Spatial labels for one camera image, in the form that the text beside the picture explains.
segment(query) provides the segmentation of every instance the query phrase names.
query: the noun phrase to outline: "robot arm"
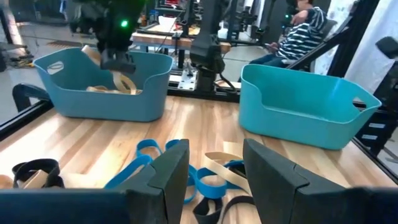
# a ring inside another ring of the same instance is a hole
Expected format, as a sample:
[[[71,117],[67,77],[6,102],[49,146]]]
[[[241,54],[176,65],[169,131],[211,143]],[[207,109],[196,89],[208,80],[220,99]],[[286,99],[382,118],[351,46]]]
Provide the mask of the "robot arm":
[[[134,73],[135,65],[126,55],[132,44],[131,34],[138,27],[138,20],[146,0],[74,0],[84,8],[97,12],[92,28],[98,39],[97,48],[101,53],[101,68]]]

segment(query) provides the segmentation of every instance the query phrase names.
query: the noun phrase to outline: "green light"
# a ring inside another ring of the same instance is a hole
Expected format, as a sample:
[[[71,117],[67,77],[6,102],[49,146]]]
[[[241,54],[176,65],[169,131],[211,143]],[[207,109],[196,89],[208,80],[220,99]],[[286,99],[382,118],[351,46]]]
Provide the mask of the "green light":
[[[129,25],[128,21],[122,21],[122,23],[120,23],[121,27],[127,27],[127,25]]]

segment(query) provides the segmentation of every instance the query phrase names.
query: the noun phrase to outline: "teal plastic basket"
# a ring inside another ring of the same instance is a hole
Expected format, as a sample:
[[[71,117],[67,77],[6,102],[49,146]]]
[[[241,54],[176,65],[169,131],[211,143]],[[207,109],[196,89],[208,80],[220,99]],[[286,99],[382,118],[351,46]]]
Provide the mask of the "teal plastic basket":
[[[34,61],[55,109],[77,118],[152,121],[163,115],[172,57],[130,52],[136,72],[125,74],[142,90],[138,95],[86,91],[102,85],[116,90],[110,71],[101,70],[81,48],[60,50]]]
[[[246,65],[239,123],[248,131],[325,149],[344,148],[381,102],[355,83],[265,65]],[[353,102],[361,101],[360,111]]]

